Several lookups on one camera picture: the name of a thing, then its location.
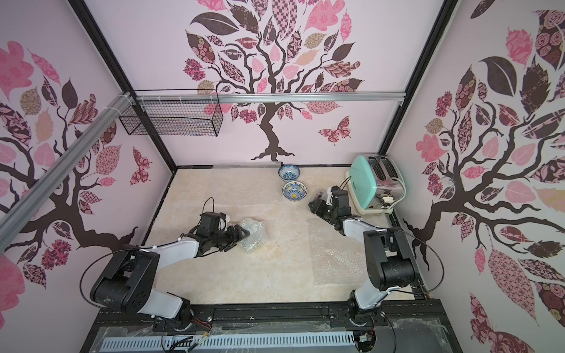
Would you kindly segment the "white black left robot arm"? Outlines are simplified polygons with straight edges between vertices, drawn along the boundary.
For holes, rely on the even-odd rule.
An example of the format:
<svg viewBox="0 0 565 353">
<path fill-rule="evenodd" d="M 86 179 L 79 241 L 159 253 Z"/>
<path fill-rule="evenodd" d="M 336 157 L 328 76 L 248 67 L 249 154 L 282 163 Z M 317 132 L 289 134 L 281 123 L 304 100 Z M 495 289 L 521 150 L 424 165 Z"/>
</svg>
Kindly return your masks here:
<svg viewBox="0 0 565 353">
<path fill-rule="evenodd" d="M 228 252 L 249 236 L 250 231 L 241 225 L 230 225 L 226 214 L 204 212 L 197 225 L 176 241 L 151 247 L 126 245 L 112 252 L 88 301 L 127 315 L 154 316 L 175 329 L 185 329 L 195 319 L 191 303 L 155 289 L 157 272 L 184 260 Z"/>
</svg>

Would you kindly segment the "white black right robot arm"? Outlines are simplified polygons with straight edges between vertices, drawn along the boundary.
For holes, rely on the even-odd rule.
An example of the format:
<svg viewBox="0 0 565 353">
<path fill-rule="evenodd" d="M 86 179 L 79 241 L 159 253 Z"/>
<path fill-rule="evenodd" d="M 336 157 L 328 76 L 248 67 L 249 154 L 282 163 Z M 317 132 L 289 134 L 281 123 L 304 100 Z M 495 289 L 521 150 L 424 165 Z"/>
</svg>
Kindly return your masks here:
<svg viewBox="0 0 565 353">
<path fill-rule="evenodd" d="M 363 244 L 367 280 L 350 295 L 354 313 L 375 309 L 391 292 L 412 284 L 416 269 L 408 245 L 400 239 L 403 231 L 373 225 L 353 214 L 349 199 L 347 191 L 334 185 L 328 192 L 316 192 L 308 206 L 335 231 Z"/>
</svg>

